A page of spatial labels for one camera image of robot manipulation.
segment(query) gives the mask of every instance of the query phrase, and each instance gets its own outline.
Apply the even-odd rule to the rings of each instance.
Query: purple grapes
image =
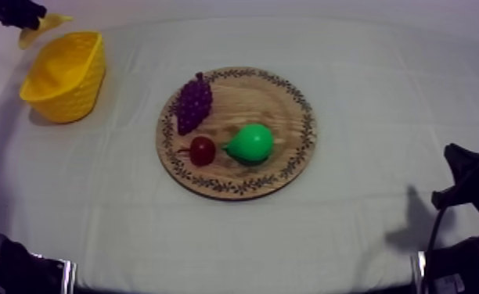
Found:
[[[196,73],[196,80],[181,89],[176,112],[178,134],[184,136],[196,129],[211,113],[211,107],[211,85],[203,79],[202,73]]]

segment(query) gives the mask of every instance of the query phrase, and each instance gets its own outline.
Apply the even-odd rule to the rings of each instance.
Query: wooden plate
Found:
[[[289,184],[307,166],[315,148],[316,123],[311,106],[289,81],[252,67],[226,67],[204,73],[214,97],[211,115],[191,133],[179,136],[175,110],[178,90],[167,101],[157,124],[157,153],[167,172],[187,189],[212,199],[248,200]],[[245,167],[221,146],[246,124],[267,126],[274,151],[261,165]],[[214,162],[191,164],[188,148],[196,136],[216,143]]]

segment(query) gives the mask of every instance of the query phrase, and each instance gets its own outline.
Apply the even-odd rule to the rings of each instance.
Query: white tablecloth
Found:
[[[95,111],[51,125],[0,101],[0,231],[79,264],[78,281],[168,293],[348,292],[410,281],[452,185],[451,142],[479,151],[479,45],[431,33],[306,19],[194,20],[103,32]],[[318,121],[304,173],[245,203],[203,199],[157,158],[163,104],[195,72],[256,66],[303,91]],[[472,206],[440,244],[479,235]]]

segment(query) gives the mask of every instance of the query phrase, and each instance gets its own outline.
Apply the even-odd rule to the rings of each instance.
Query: yellow basket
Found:
[[[80,120],[95,105],[105,69],[99,32],[66,34],[38,53],[20,97],[53,122]]]

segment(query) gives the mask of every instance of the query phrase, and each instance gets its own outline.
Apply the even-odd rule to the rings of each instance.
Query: toy fruit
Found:
[[[207,137],[195,137],[190,143],[190,149],[181,149],[179,152],[189,152],[190,161],[197,167],[211,164],[216,157],[216,145]]]
[[[255,163],[266,160],[271,154],[274,138],[262,124],[248,124],[232,138],[223,149],[239,160]]]
[[[183,86],[179,95],[178,134],[184,136],[199,126],[210,114],[211,106],[211,85],[203,79],[202,73],[197,73],[196,80]]]

